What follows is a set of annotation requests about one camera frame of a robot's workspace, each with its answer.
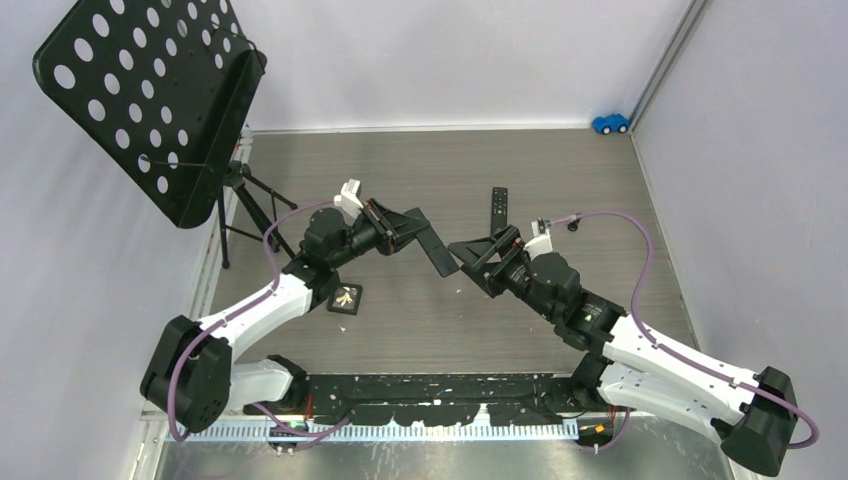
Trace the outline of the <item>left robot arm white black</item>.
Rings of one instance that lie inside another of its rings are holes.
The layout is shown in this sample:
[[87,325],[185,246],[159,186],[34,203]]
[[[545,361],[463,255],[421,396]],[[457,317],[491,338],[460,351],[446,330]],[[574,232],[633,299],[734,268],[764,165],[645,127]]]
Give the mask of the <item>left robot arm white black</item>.
[[293,414],[305,405],[307,389],[294,379],[292,365],[234,362],[281,325],[332,303],[341,287],[340,267],[371,250],[391,256],[418,242],[441,276],[456,270],[418,208],[396,212],[375,199],[360,203],[339,195],[314,209],[299,252],[285,266],[272,267],[269,284],[199,321],[178,315],[164,326],[140,393],[166,414],[174,440],[205,430],[231,408],[270,402]]

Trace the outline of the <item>black remote with label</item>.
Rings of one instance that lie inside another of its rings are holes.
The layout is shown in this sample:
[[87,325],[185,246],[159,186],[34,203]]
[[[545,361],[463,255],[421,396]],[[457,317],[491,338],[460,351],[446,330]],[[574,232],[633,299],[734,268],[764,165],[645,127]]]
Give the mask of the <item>black remote with label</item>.
[[493,187],[491,191],[490,234],[495,235],[508,226],[508,195],[506,187]]

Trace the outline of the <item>black remote plain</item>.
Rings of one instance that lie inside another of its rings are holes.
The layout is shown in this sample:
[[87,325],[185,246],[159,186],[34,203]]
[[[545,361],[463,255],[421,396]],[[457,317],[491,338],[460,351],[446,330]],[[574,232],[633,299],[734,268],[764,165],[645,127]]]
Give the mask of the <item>black remote plain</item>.
[[416,234],[416,240],[442,278],[449,277],[460,270],[456,260],[431,225],[421,229]]

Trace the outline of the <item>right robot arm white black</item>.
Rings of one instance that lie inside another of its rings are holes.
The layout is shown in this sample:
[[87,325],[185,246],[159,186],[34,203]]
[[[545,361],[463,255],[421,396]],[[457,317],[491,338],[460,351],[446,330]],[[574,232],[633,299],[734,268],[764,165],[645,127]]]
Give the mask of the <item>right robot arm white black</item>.
[[799,419],[787,374],[738,367],[639,326],[633,313],[582,286],[547,233],[526,242],[508,226],[448,249],[487,295],[510,292],[584,352],[586,373],[570,385],[577,406],[650,413],[703,435],[752,472],[780,473]]

